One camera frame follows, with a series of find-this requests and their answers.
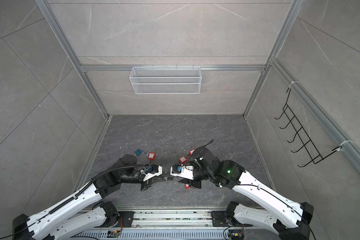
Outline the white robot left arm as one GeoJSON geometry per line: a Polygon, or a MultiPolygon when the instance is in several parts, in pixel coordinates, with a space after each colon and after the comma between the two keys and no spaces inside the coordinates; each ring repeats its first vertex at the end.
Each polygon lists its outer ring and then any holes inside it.
{"type": "Polygon", "coordinates": [[[73,237],[93,227],[122,225],[112,202],[103,199],[122,184],[139,184],[141,191],[155,180],[168,181],[162,166],[141,165],[134,155],[124,155],[106,170],[91,178],[83,187],[57,204],[30,217],[21,214],[13,220],[14,240],[59,240],[73,237]]]}

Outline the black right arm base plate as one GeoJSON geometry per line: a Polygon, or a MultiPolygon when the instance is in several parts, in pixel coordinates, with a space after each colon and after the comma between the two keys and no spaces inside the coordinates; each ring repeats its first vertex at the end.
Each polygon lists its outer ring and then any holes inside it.
{"type": "Polygon", "coordinates": [[[252,227],[250,224],[241,224],[235,218],[234,214],[227,211],[212,211],[211,218],[214,227],[252,227]]]}

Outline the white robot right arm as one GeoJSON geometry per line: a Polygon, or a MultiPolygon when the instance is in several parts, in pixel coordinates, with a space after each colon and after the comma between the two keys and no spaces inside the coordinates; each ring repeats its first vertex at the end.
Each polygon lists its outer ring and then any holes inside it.
{"type": "Polygon", "coordinates": [[[314,207],[294,202],[257,180],[232,160],[219,160],[206,146],[195,149],[185,164],[174,164],[171,175],[190,188],[201,188],[202,181],[233,190],[263,207],[262,210],[230,202],[223,221],[229,226],[251,225],[273,232],[282,240],[308,240],[314,207]]]}

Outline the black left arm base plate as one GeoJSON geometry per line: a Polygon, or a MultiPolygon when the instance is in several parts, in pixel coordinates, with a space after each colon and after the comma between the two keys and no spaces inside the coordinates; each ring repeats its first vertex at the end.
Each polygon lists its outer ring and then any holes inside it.
{"type": "Polygon", "coordinates": [[[132,222],[134,220],[134,215],[135,215],[134,211],[119,212],[119,216],[118,216],[117,222],[114,225],[114,227],[120,228],[121,225],[123,225],[123,228],[131,228],[132,222]]]}

